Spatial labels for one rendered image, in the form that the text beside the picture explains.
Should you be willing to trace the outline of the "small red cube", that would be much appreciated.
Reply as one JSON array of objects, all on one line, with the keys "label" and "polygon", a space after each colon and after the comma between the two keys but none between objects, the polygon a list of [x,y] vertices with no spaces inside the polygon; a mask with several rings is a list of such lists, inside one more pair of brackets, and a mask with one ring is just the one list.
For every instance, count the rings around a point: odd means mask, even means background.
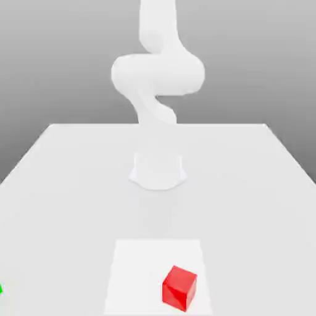
[{"label": "small red cube", "polygon": [[186,312],[195,297],[198,276],[173,266],[162,283],[162,302]]}]

